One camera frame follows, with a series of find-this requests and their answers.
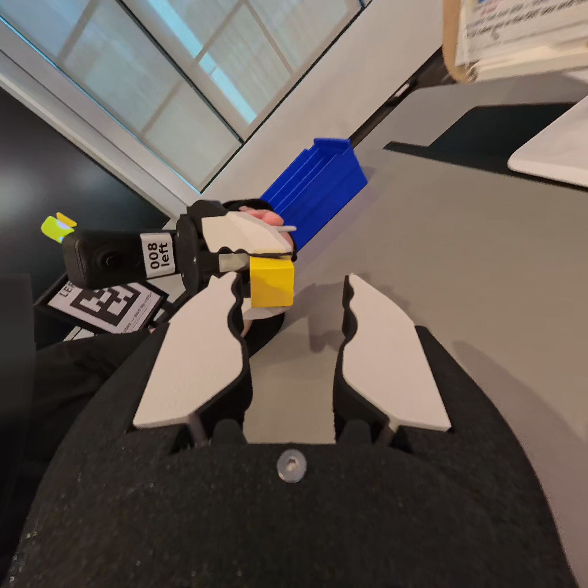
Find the white document stand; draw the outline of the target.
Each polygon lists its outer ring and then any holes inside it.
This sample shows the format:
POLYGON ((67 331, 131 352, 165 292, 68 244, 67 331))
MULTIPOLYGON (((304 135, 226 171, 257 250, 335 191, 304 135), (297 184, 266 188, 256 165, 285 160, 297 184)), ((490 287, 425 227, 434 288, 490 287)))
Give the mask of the white document stand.
MULTIPOLYGON (((587 82, 587 38, 562 45, 478 58, 465 65, 468 82, 562 72, 587 82)), ((512 171, 587 187, 587 97, 541 130, 508 160, 512 171)))

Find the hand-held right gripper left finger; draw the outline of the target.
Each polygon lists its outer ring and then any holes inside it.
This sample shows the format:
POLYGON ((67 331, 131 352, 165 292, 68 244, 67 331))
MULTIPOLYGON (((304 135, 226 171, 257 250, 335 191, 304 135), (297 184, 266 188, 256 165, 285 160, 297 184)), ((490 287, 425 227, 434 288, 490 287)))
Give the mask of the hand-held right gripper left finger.
POLYGON ((241 278, 212 277, 168 327, 132 424, 186 425, 205 443, 224 419, 243 424, 253 397, 249 353, 241 333, 241 278))

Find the yellow wooden cube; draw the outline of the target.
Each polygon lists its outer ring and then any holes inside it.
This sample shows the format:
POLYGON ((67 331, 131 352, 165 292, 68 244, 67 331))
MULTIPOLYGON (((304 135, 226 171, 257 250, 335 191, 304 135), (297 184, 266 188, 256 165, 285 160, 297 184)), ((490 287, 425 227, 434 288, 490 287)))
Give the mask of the yellow wooden cube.
POLYGON ((294 298, 295 267, 290 257, 249 258, 253 308, 290 307, 294 298))

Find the person's left forearm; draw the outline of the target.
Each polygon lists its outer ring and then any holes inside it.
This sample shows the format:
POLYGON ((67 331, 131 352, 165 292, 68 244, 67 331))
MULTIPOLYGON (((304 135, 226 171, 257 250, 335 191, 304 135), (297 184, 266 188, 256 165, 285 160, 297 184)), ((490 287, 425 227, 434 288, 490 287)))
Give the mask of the person's left forearm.
POLYGON ((37 353, 27 435, 34 453, 55 451, 89 401, 149 335, 100 334, 37 353))

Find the black desk cover flap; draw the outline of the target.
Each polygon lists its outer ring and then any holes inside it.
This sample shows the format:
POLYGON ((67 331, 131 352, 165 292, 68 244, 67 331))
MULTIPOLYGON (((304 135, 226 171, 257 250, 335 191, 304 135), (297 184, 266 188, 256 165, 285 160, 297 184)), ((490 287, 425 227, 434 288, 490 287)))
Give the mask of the black desk cover flap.
POLYGON ((502 175, 522 177, 508 160, 575 104, 519 104, 475 107, 427 148, 430 159, 502 175))

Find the large window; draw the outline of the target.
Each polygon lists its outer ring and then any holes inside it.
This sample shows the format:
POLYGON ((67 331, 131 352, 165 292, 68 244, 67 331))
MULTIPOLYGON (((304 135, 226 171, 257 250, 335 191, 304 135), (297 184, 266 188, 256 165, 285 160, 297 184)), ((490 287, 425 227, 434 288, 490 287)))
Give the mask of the large window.
POLYGON ((1 22, 202 191, 368 1, 1 1, 1 22))

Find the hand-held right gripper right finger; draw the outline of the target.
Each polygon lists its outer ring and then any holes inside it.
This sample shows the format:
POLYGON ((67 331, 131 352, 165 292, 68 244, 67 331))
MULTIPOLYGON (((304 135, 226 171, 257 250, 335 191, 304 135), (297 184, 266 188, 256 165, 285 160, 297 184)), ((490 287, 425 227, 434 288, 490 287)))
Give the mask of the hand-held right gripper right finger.
POLYGON ((369 442, 392 438, 400 427, 449 432, 452 423, 409 315, 356 274, 344 279, 342 307, 333 384, 336 442, 356 421, 369 442))

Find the person's left hand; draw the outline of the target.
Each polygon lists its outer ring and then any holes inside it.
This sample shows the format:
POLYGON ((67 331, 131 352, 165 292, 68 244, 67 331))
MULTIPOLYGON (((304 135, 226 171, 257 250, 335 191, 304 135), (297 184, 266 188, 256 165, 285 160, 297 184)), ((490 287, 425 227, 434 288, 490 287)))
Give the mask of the person's left hand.
POLYGON ((253 209, 247 206, 241 206, 239 212, 246 213, 270 226, 281 227, 284 225, 283 218, 272 210, 253 209))

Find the blue plastic bin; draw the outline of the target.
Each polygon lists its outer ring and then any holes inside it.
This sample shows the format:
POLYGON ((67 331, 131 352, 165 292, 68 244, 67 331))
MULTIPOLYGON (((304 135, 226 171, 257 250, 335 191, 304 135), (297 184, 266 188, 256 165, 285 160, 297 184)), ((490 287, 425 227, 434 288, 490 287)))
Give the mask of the blue plastic bin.
POLYGON ((285 224, 295 226, 298 249, 307 244, 368 180, 348 139, 316 138, 261 195, 285 224))

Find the printed instruction sheet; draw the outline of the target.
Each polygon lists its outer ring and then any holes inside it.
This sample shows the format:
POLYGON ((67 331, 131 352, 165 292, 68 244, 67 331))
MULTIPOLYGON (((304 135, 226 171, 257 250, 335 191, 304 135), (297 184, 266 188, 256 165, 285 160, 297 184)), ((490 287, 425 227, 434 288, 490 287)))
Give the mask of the printed instruction sheet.
POLYGON ((587 38, 587 1, 462 1, 455 63, 587 38))

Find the black monitor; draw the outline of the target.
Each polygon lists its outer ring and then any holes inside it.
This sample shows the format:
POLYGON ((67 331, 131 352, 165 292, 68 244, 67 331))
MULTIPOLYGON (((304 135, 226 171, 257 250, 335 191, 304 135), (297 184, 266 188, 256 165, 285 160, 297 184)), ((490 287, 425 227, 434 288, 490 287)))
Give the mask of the black monitor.
POLYGON ((31 278, 39 297, 65 272, 40 230, 60 212, 79 229, 157 230, 169 217, 1 90, 1 274, 31 278))

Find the yellow-green paper tag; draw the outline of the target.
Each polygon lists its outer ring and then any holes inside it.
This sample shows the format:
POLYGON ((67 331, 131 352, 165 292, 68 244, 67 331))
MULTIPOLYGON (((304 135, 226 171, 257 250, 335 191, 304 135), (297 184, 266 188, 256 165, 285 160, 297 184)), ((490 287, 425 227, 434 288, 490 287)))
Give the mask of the yellow-green paper tag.
POLYGON ((77 223, 70 217, 56 212, 54 216, 47 217, 41 224, 41 232, 49 239, 62 244, 64 238, 73 233, 77 223))

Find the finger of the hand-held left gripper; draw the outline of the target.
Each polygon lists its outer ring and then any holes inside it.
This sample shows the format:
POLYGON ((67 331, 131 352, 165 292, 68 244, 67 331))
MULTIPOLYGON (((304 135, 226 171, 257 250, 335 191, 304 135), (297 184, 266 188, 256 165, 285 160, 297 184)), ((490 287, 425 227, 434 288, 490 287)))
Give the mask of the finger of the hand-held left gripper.
POLYGON ((251 303, 241 305, 243 320, 265 320, 282 315, 289 310, 288 306, 253 307, 251 303))
POLYGON ((211 253, 226 249, 261 256, 293 254, 293 245, 277 227, 246 212, 203 217, 201 224, 203 239, 211 253))

